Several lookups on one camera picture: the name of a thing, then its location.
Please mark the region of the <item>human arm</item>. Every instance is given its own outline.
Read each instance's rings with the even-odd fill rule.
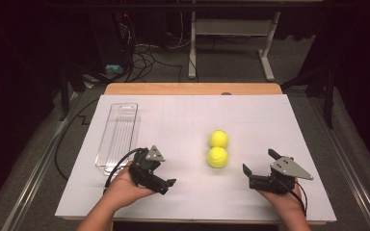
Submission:
[[[125,167],[113,180],[106,193],[98,200],[92,210],[80,223],[78,231],[110,231],[114,213],[136,200],[154,194],[154,191],[139,188],[134,184]]]
[[[302,209],[300,201],[291,193],[275,194],[271,192],[258,191],[275,208],[278,216],[289,231],[311,230]],[[293,192],[302,197],[299,186],[296,184]]]

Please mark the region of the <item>ball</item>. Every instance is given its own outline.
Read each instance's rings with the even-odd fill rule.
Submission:
[[[228,142],[229,137],[227,136],[227,133],[222,130],[216,130],[212,132],[209,137],[209,145],[211,147],[219,146],[222,148],[226,148]]]
[[[208,163],[211,167],[221,168],[227,164],[228,155],[222,147],[212,147],[208,152]]]

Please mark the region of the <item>white table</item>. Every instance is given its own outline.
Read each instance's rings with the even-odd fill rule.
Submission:
[[[291,156],[314,176],[301,180],[308,196],[310,223],[336,217],[286,95],[102,95],[56,212],[83,218],[100,198],[107,179],[94,166],[107,115],[113,103],[138,103],[138,147],[156,145],[166,162],[155,170],[177,181],[165,195],[155,194],[121,209],[116,219],[167,222],[277,223],[273,207],[249,189],[246,164],[254,174],[270,173],[273,148]],[[206,162],[208,136],[216,129],[229,135],[229,162],[212,168]]]

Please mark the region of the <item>white desk leg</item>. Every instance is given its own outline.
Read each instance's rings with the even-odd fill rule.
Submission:
[[[188,77],[190,79],[195,79],[197,77],[197,49],[195,48],[195,40],[197,37],[196,25],[195,25],[196,20],[197,20],[196,13],[192,12],[191,51],[189,54],[189,63],[188,63]]]
[[[267,59],[267,55],[269,53],[270,45],[272,44],[273,36],[275,35],[276,27],[278,25],[278,18],[280,17],[280,12],[275,13],[273,17],[273,23],[270,26],[269,29],[269,34],[267,36],[267,41],[266,41],[266,46],[264,50],[260,49],[259,52],[259,57],[260,61],[263,66],[264,73],[266,75],[266,79],[269,82],[274,82],[275,81],[275,76],[273,75],[272,68],[270,67],[269,59]]]

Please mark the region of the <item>transparent container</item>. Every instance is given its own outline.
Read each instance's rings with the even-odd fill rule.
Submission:
[[[138,114],[138,104],[121,103],[111,106],[103,138],[95,159],[95,165],[105,175],[110,175],[110,172],[122,157],[130,150],[136,148],[139,128],[140,115]],[[128,158],[120,166],[124,167],[127,162]]]

